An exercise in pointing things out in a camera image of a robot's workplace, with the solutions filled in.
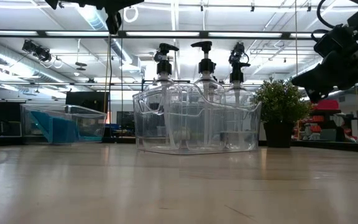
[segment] ceiling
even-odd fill
[[[178,4],[178,8],[171,8],[171,3]],[[139,15],[133,22],[123,22],[122,30],[226,30],[226,31],[290,31],[311,32],[315,29],[325,29],[316,18],[316,6],[319,1],[297,0],[297,14],[295,16],[294,0],[204,0],[205,10],[201,12],[200,0],[145,0],[137,5]],[[250,11],[254,2],[255,10]],[[312,11],[307,12],[308,4]],[[346,19],[358,10],[358,5],[347,0],[327,0],[324,7],[333,4],[333,7],[324,12],[323,17],[332,24],[346,23]],[[37,7],[18,9],[18,7]],[[106,14],[99,11],[102,20]],[[126,16],[132,19],[135,10],[129,9]],[[0,0],[0,29],[9,30],[91,30],[85,18],[79,13],[77,7],[67,3],[64,9],[53,10],[41,0]],[[7,54],[13,51],[29,58],[38,65],[37,59],[26,55],[22,50],[24,41],[28,38],[0,37],[0,45]],[[37,45],[50,49],[63,65],[56,68],[52,65],[50,70],[63,75],[73,82],[86,82],[94,78],[98,83],[104,83],[108,67],[108,43],[105,39],[81,39],[78,49],[78,39],[31,39]],[[140,72],[122,72],[119,57],[112,53],[112,82],[120,82],[121,76],[126,83],[141,83],[142,76],[146,79],[156,78],[156,63],[152,54],[162,42],[175,44],[180,48],[177,57],[178,75],[174,79],[198,79],[198,63],[203,58],[201,49],[190,45],[201,41],[200,39],[118,39],[122,48],[131,56],[139,57],[142,70]],[[231,49],[237,42],[243,42],[250,57],[251,67],[244,69],[245,79],[249,83],[258,83],[269,77],[276,79],[290,78],[292,75],[310,68],[321,57],[313,51],[312,40],[211,40],[212,51],[209,57],[216,65],[215,76],[219,80],[229,83],[231,66],[228,58]],[[88,64],[85,71],[78,72],[75,62]],[[88,90],[102,90],[104,86],[89,86]],[[121,90],[121,86],[112,86],[113,90]],[[140,86],[126,86],[125,90],[140,90]]]

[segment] ceiling duct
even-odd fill
[[[85,19],[85,21],[92,27],[94,30],[108,30],[106,23],[103,21],[98,10],[92,6],[78,7],[76,8],[80,15]],[[111,39],[110,44],[111,50],[121,58],[123,63],[132,63],[132,57],[122,48],[121,44],[116,39]]]
[[[51,80],[52,82],[75,82],[74,80],[69,79],[57,72],[54,72],[51,69],[45,68],[38,62],[35,62],[27,57],[23,57],[23,55],[18,54],[13,50],[10,50],[1,45],[0,64],[9,66],[9,68],[13,69],[13,72],[18,73],[18,75],[22,75],[23,73],[25,73],[28,77],[31,77],[32,75],[38,75],[43,80]],[[92,89],[86,86],[77,86],[76,88],[82,91],[92,91]]]

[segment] water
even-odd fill
[[[228,151],[252,151],[258,148],[259,138],[256,131],[225,131],[221,141]]]

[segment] green plant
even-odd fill
[[[309,101],[302,100],[298,87],[284,80],[264,81],[256,91],[255,103],[262,102],[263,122],[294,123],[307,117],[312,109]]]

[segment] black plant pot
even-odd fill
[[[267,147],[291,147],[293,123],[268,122],[264,123]]]

